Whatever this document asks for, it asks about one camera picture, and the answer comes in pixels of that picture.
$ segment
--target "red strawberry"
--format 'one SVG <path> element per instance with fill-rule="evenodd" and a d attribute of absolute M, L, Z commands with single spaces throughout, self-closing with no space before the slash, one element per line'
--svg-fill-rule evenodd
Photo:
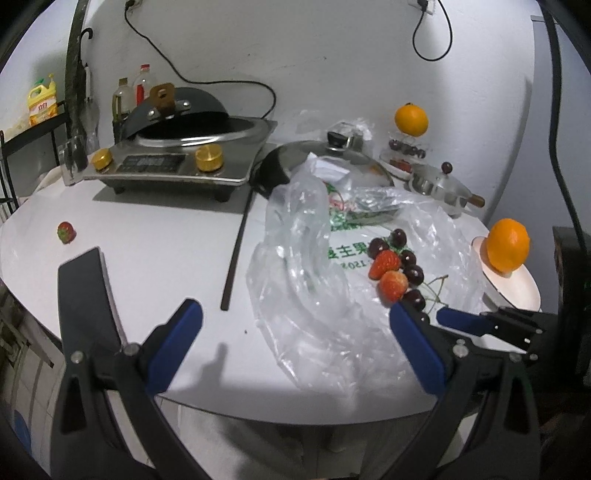
<path fill-rule="evenodd" d="M 386 272 L 379 281 L 379 289 L 386 299 L 396 303 L 408 290 L 408 279 L 399 271 Z"/>
<path fill-rule="evenodd" d="M 372 280 L 379 280 L 389 270 L 398 270 L 402 261 L 396 252 L 392 250 L 384 250 L 375 257 L 369 269 L 369 278 Z"/>
<path fill-rule="evenodd" d="M 69 244 L 76 238 L 76 231 L 70 222 L 62 222 L 57 226 L 57 236 L 63 244 Z"/>

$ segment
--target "plate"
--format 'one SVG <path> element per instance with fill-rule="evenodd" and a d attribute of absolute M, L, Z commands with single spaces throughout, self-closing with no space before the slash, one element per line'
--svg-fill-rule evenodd
<path fill-rule="evenodd" d="M 489 281 L 491 288 L 487 288 L 487 293 L 491 291 L 491 300 L 499 307 L 512 306 L 517 309 L 539 311 L 540 291 L 527 267 L 522 265 L 508 275 L 497 272 L 488 261 L 484 240 L 483 236 L 477 236 L 472 241 L 472 248 L 478 254 L 482 272 Z"/>
<path fill-rule="evenodd" d="M 378 162 L 381 166 L 383 166 L 388 171 L 388 173 L 392 174 L 394 177 L 398 178 L 399 180 L 404 180 L 404 181 L 410 180 L 410 177 L 412 176 L 412 174 L 410 174 L 407 171 L 400 170 L 399 168 L 396 168 L 393 165 L 390 165 L 390 162 L 385 160 L 382 156 L 383 156 L 383 154 L 379 156 Z"/>

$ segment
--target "round table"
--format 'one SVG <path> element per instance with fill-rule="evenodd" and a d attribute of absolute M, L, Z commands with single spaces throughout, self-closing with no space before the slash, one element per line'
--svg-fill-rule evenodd
<path fill-rule="evenodd" d="M 220 309 L 246 201 L 237 190 L 221 204 L 206 196 L 126 192 L 101 182 L 57 183 L 33 195 L 0 229 L 0 277 L 49 331 L 60 337 L 58 266 L 99 246 L 129 342 L 143 342 L 185 298 L 204 310 L 203 328 L 165 397 L 217 414 L 284 424 L 380 421 L 427 411 L 435 399 L 418 384 L 395 398 L 360 393 L 354 404 L 298 389 L 277 365 L 255 326 L 245 275 L 264 236 L 267 201 L 256 196 L 244 233 L 228 312 Z M 76 239 L 63 245 L 57 225 Z M 470 215 L 456 220 L 467 239 L 487 235 Z M 505 349 L 488 339 L 487 346 Z"/>

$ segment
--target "orange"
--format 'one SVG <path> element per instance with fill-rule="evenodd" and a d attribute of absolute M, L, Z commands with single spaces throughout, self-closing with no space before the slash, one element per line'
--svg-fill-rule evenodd
<path fill-rule="evenodd" d="M 413 137 L 420 137 L 429 128 L 429 118 L 425 110 L 412 103 L 407 103 L 396 110 L 394 122 L 403 134 Z"/>
<path fill-rule="evenodd" d="M 486 238 L 486 253 L 491 265 L 503 274 L 523 265 L 530 253 L 530 236 L 519 222 L 503 218 L 493 225 Z"/>

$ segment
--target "black hook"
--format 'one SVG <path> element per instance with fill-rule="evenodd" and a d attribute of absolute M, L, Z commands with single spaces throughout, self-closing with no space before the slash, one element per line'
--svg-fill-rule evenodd
<path fill-rule="evenodd" d="M 85 28 L 80 33 L 80 41 L 78 42 L 78 59 L 80 60 L 80 63 L 82 63 L 82 38 L 86 33 L 88 33 L 88 40 L 91 40 L 92 37 L 95 36 L 95 32 L 90 27 Z"/>

